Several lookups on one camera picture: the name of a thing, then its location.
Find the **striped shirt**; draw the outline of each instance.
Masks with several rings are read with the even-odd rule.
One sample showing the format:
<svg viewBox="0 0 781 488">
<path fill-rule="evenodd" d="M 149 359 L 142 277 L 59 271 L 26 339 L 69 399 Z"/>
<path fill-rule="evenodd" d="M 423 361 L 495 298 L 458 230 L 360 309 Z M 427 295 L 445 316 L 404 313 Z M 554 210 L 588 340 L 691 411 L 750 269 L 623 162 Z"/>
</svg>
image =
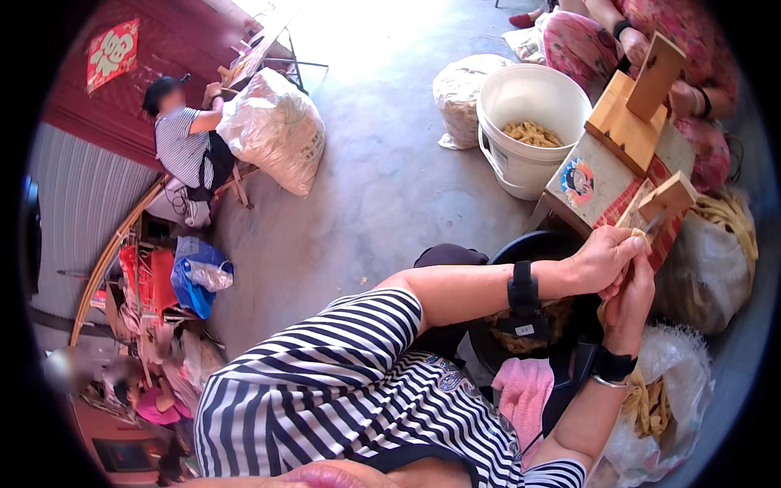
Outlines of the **striped shirt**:
<svg viewBox="0 0 781 488">
<path fill-rule="evenodd" d="M 375 461 L 420 449 L 455 453 L 474 486 L 580 488 L 573 460 L 522 474 L 496 407 L 451 362 L 406 351 L 421 313 L 400 288 L 343 297 L 212 375 L 195 421 L 204 475 L 278 476 L 324 459 L 385 471 Z"/>
<path fill-rule="evenodd" d="M 155 121 L 155 143 L 162 167 L 190 188 L 201 186 L 198 171 L 204 151 L 210 149 L 209 132 L 189 134 L 190 125 L 199 113 L 200 110 L 184 107 Z M 208 189 L 212 187 L 213 177 L 214 167 L 206 158 L 203 180 Z"/>
</svg>

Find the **red wall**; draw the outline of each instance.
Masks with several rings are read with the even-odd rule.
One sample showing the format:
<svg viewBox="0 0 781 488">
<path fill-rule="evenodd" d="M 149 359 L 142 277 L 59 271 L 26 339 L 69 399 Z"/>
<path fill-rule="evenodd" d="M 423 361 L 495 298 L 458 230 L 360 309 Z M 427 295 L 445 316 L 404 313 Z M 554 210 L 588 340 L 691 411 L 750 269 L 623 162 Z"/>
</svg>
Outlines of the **red wall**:
<svg viewBox="0 0 781 488">
<path fill-rule="evenodd" d="M 143 429 L 120 422 L 104 411 L 97 410 L 74 399 L 73 410 L 76 415 L 78 429 L 84 446 L 90 451 L 98 468 L 102 469 L 98 452 L 92 443 L 93 439 L 107 440 L 147 440 L 152 435 Z M 104 472 L 107 478 L 115 484 L 156 484 L 158 472 Z"/>
<path fill-rule="evenodd" d="M 140 19 L 136 68 L 87 95 L 87 50 L 95 36 Z M 108 0 L 71 46 L 52 87 L 44 121 L 126 158 L 162 170 L 155 159 L 153 121 L 141 110 L 146 87 L 157 77 L 190 73 L 187 104 L 200 106 L 205 85 L 219 81 L 217 67 L 236 57 L 221 49 L 230 25 L 199 0 Z"/>
</svg>

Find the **pile of bamboo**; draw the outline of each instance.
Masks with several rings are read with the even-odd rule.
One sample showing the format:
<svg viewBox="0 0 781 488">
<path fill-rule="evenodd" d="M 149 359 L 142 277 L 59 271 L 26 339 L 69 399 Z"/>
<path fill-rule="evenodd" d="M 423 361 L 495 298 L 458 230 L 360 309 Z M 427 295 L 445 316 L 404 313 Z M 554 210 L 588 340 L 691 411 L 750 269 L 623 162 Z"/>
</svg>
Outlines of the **pile of bamboo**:
<svg viewBox="0 0 781 488">
<path fill-rule="evenodd" d="M 76 313 L 76 318 L 73 321 L 73 332 L 70 334 L 71 346 L 76 345 L 76 342 L 79 338 L 79 332 L 81 332 L 81 327 L 84 324 L 84 317 L 87 316 L 87 311 L 90 308 L 90 299 L 103 281 L 103 273 L 105 272 L 105 269 L 109 266 L 109 264 L 111 264 L 114 255 L 119 250 L 119 246 L 122 244 L 122 241 L 124 240 L 130 228 L 136 223 L 138 217 L 141 216 L 141 213 L 144 211 L 147 205 L 149 205 L 152 199 L 154 199 L 157 194 L 166 187 L 166 184 L 168 184 L 170 178 L 171 177 L 169 175 L 164 175 L 159 177 L 152 184 L 149 190 L 147 190 L 147 192 L 141 197 L 141 200 L 139 200 L 133 209 L 130 210 L 130 214 L 128 214 L 128 216 L 122 221 L 122 223 L 116 229 L 114 235 L 111 236 L 109 244 L 103 249 L 100 258 L 98 259 L 98 263 L 92 270 L 89 281 L 87 281 L 87 287 L 84 288 L 84 293 L 81 295 L 79 309 Z"/>
</svg>

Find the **concrete floor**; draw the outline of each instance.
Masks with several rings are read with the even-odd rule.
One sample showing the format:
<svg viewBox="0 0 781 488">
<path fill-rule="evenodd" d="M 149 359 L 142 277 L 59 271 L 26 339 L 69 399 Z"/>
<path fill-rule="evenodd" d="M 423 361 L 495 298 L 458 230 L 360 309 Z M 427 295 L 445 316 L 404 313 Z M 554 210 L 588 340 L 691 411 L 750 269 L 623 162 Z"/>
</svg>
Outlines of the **concrete floor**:
<svg viewBox="0 0 781 488">
<path fill-rule="evenodd" d="M 431 81 L 450 62 L 496 53 L 527 0 L 317 2 L 291 24 L 304 82 L 326 124 L 312 193 L 267 175 L 245 181 L 255 211 L 230 196 L 212 241 L 233 261 L 210 329 L 235 358 L 253 344 L 412 266 L 452 242 L 492 255 L 517 238 L 534 203 L 506 194 L 479 149 L 452 151 Z M 366 284 L 361 284 L 365 277 Z"/>
</svg>

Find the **hand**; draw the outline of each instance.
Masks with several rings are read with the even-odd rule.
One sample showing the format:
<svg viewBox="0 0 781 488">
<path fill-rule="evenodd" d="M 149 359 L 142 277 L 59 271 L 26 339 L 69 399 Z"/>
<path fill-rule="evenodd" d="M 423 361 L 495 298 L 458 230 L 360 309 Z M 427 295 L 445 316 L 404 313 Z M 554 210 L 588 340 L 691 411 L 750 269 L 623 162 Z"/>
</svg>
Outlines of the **hand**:
<svg viewBox="0 0 781 488">
<path fill-rule="evenodd" d="M 204 100 L 211 100 L 212 98 L 222 93 L 223 84 L 221 84 L 219 81 L 215 81 L 214 83 L 206 85 L 206 93 L 204 93 L 203 98 Z"/>
<path fill-rule="evenodd" d="M 629 61 L 634 66 L 642 66 L 645 55 L 648 53 L 648 49 L 651 48 L 645 35 L 637 29 L 627 27 L 619 34 L 619 42 Z"/>
<path fill-rule="evenodd" d="M 697 115 L 695 112 L 697 111 L 698 95 L 699 93 L 686 81 L 676 80 L 670 87 L 670 92 L 667 94 L 672 115 L 676 118 Z"/>
<path fill-rule="evenodd" d="M 631 229 L 598 227 L 586 243 L 565 259 L 572 274 L 574 293 L 599 293 L 603 300 L 614 297 L 621 286 L 629 260 L 651 247 L 644 237 L 631 237 Z"/>
<path fill-rule="evenodd" d="M 632 258 L 623 287 L 604 304 L 605 349 L 617 355 L 637 356 L 655 291 L 654 270 L 647 253 L 641 252 Z"/>
</svg>

